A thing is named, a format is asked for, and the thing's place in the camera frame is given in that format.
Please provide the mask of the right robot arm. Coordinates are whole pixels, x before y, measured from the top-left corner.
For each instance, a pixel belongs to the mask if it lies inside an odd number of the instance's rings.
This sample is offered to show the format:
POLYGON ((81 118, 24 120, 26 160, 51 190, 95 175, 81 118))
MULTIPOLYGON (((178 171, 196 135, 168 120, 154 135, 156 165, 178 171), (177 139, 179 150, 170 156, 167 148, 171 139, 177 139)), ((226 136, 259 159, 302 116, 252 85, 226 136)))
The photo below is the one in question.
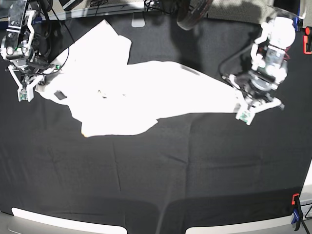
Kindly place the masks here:
POLYGON ((51 0, 2 0, 7 8, 8 27, 2 39, 0 53, 11 62, 8 67, 24 96, 31 85, 45 84, 46 75, 58 72, 62 66, 49 61, 52 51, 52 25, 48 12, 51 0))

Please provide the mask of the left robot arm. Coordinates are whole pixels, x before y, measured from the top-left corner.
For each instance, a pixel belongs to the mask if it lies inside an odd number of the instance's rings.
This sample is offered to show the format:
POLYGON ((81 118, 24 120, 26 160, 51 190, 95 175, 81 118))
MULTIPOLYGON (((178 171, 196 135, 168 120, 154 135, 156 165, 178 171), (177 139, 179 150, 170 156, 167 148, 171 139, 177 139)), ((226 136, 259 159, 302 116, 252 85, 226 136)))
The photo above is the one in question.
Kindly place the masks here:
POLYGON ((282 101, 272 97, 270 92, 276 91, 287 77, 286 53, 295 40, 293 20, 277 16, 262 23, 261 28, 260 36, 251 45, 229 57, 219 67, 221 77, 235 89, 238 99, 236 118, 243 121, 271 108, 284 109, 282 101), (251 56, 248 71, 235 75, 225 70, 226 65, 246 52, 251 56))

